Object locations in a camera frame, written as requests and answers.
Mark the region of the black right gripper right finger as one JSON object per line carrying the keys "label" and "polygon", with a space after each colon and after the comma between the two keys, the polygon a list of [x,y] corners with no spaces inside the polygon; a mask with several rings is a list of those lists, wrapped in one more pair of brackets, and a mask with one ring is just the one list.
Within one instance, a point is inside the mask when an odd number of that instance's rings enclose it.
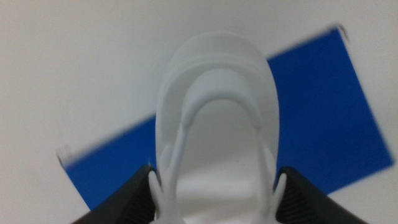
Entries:
{"label": "black right gripper right finger", "polygon": [[286,186],[276,212],[276,220],[284,224],[366,224],[337,204],[293,167],[282,167]]}

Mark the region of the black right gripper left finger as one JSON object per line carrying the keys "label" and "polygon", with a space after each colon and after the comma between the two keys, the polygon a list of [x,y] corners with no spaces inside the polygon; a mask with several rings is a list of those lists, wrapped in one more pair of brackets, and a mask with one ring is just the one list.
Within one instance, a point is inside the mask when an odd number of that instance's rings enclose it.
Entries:
{"label": "black right gripper left finger", "polygon": [[149,188],[150,165],[141,166],[115,193],[73,224],[149,224],[155,205]]}

